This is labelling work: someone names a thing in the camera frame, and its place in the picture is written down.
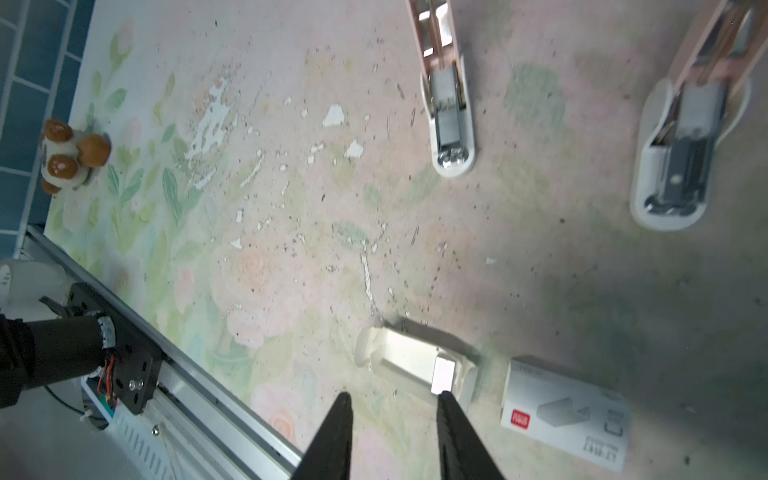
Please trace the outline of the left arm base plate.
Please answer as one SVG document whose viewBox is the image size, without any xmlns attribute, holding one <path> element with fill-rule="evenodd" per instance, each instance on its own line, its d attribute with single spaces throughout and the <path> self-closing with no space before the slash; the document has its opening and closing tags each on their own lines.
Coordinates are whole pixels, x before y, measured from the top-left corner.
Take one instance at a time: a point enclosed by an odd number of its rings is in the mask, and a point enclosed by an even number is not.
<svg viewBox="0 0 768 480">
<path fill-rule="evenodd" d="M 104 393 L 132 414 L 142 413 L 156 389 L 159 345 L 88 283 L 73 284 L 63 303 L 48 296 L 39 302 L 55 318 L 44 320 L 35 335 L 32 385 L 94 375 Z"/>
</svg>

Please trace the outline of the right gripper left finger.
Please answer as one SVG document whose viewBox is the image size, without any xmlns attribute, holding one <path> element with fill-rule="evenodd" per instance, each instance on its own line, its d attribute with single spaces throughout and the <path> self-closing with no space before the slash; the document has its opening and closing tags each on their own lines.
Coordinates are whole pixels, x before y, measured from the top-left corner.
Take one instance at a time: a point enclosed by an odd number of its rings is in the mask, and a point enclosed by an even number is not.
<svg viewBox="0 0 768 480">
<path fill-rule="evenodd" d="M 292 480 L 349 480 L 353 448 L 353 408 L 348 392 L 335 399 L 294 471 Z"/>
</svg>

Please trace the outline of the white staple box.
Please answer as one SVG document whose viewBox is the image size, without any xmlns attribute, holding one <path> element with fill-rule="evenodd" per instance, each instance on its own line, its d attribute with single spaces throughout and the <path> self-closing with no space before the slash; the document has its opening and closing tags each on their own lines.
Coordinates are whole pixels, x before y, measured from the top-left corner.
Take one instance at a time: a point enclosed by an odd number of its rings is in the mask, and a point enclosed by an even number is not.
<svg viewBox="0 0 768 480">
<path fill-rule="evenodd" d="M 621 394 L 531 362 L 509 361 L 502 427 L 620 473 L 631 423 L 631 410 Z"/>
</svg>

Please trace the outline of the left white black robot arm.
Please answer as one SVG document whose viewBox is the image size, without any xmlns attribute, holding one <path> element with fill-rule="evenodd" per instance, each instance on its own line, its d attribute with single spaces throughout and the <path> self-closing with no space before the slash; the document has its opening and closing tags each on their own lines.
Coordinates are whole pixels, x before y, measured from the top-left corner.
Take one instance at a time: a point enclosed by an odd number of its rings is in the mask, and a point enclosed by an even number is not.
<svg viewBox="0 0 768 480">
<path fill-rule="evenodd" d="M 106 315 L 25 322 L 1 318 L 1 406 L 25 390 L 77 377 L 98 377 L 110 388 L 117 334 Z"/>
</svg>

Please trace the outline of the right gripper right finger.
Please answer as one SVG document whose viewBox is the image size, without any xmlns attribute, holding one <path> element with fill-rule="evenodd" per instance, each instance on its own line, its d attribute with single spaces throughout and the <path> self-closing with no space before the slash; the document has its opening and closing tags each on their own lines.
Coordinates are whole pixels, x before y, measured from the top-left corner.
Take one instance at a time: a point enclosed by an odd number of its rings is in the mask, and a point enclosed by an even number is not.
<svg viewBox="0 0 768 480">
<path fill-rule="evenodd" d="M 437 437 L 443 480 L 504 480 L 459 403 L 449 391 L 437 397 Z"/>
</svg>

